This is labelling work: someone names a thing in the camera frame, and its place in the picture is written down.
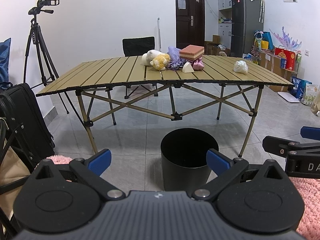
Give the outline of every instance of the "tripod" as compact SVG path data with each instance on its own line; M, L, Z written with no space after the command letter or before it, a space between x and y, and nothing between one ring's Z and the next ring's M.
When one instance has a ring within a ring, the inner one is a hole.
M28 37L28 42L27 42L27 48L26 48L26 59L24 62L24 73L23 73L23 82L26 82L26 74L27 74L27 61L28 61L28 56L29 56L29 51L30 51L30 45L31 45L31 40L33 41L33 44L36 45L36 51L37 51L37 57L38 57L38 62L39 62L39 67L40 67L40 72L41 72L41 83L38 85L35 85L33 87L31 87L31 89L40 86L40 85L44 85L47 86L48 84L50 84L51 82L53 82L54 80L56 80L56 78L59 78L59 75L57 73L56 68L53 65L52 59L50 57L49 51L47 49L47 46L44 42L44 38L42 36L41 33L41 28L40 25L37 22L37 14L39 14L40 12L45 12L45 13L53 13L53 10L41 10L41 8L43 6L49 6L49 5L58 5L60 2L59 0L39 0L37 3L37 7L33 7L28 14L29 15L33 15L34 18L31 20L31 30L30 30L30 34ZM41 60L41 55L40 55L40 50L42 52L45 64L47 66L48 72L49 72L49 78L46 78L46 76L44 75L44 70L43 70L43 65L42 65L42 60ZM72 109L75 111L77 117L82 121L82 119L80 118L78 112L76 111L73 103L71 102L67 92L64 92L64 94L66 95L66 98L68 99ZM67 112L67 114L69 114L69 111L60 95L60 93L58 94L61 102Z

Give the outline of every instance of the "gray refrigerator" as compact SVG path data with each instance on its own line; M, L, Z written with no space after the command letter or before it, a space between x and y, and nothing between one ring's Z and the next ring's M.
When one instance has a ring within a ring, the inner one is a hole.
M255 31L263 31L261 0L232 0L231 57L251 53Z

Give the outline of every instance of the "red gift box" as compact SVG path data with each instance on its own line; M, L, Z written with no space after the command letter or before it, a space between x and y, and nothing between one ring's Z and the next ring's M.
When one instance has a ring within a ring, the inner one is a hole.
M296 59L296 54L294 52L286 49L276 48L275 55L280 56L281 58L285 58L287 60L287 65L285 66L286 69L294 69L294 62Z

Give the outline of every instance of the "tripod head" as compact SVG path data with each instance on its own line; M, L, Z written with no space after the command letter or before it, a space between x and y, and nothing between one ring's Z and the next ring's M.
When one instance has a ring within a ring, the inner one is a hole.
M37 15L40 12L45 13L53 13L53 10L42 10L41 8L43 6L56 6L60 4L60 0L38 0L37 7L31 8L31 10L28 12L28 15Z

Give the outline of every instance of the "baseboard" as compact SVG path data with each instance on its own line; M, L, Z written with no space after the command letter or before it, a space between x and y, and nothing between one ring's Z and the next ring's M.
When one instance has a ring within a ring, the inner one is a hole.
M58 115L57 109L55 106L49 111L49 113L43 118L45 125L48 126L53 119Z

